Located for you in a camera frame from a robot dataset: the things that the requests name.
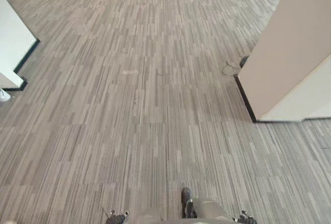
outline hallway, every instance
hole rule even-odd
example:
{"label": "hallway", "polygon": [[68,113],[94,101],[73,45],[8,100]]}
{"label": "hallway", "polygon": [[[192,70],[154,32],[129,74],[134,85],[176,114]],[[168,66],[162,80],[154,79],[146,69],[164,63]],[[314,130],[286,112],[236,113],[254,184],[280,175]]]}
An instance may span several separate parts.
{"label": "hallway", "polygon": [[331,120],[253,124],[222,74],[279,0],[9,1],[41,43],[0,107],[1,223],[176,219],[183,186],[261,224],[331,223]]}

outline gray pants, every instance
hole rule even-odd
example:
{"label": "gray pants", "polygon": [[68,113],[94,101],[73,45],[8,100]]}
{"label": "gray pants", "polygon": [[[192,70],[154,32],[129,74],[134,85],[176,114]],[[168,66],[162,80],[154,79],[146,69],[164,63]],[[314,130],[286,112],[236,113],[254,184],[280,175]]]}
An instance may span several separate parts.
{"label": "gray pants", "polygon": [[[224,208],[215,200],[194,198],[193,207],[197,214],[198,219],[219,220],[220,222],[217,223],[233,223],[232,218],[227,214]],[[151,208],[143,216],[138,218],[137,224],[153,224],[160,222],[161,222],[161,216],[158,212],[158,209]],[[180,223],[180,222],[169,221],[169,223]]]}

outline striped carpet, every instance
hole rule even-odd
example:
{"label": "striped carpet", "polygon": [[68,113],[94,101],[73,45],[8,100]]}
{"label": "striped carpet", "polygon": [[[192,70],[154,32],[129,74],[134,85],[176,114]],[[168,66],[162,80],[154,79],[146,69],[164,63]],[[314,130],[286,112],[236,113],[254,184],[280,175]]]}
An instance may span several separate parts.
{"label": "striped carpet", "polygon": [[0,222],[176,219],[188,186],[259,223],[331,223],[331,120],[253,124],[221,73],[278,1],[10,0],[41,43],[0,107]]}

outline leg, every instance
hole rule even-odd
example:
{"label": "leg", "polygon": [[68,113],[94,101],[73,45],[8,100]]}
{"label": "leg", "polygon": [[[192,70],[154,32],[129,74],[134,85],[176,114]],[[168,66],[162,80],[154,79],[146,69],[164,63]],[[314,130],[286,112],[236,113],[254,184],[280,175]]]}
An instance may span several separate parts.
{"label": "leg", "polygon": [[182,190],[182,218],[196,218],[197,215],[194,211],[191,190],[184,188]]}
{"label": "leg", "polygon": [[211,199],[193,199],[193,206],[198,218],[232,220],[225,209]]}

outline white wall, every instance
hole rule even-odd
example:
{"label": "white wall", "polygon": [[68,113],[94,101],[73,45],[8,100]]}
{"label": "white wall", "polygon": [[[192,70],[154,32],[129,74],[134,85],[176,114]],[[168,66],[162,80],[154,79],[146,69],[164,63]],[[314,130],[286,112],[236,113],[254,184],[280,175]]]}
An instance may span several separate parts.
{"label": "white wall", "polygon": [[13,70],[35,41],[7,0],[0,0],[0,88],[8,87],[8,81],[20,87],[23,80]]}
{"label": "white wall", "polygon": [[331,117],[331,55],[284,96],[261,121]]}
{"label": "white wall", "polygon": [[331,0],[281,0],[238,77],[259,120],[331,52]]}

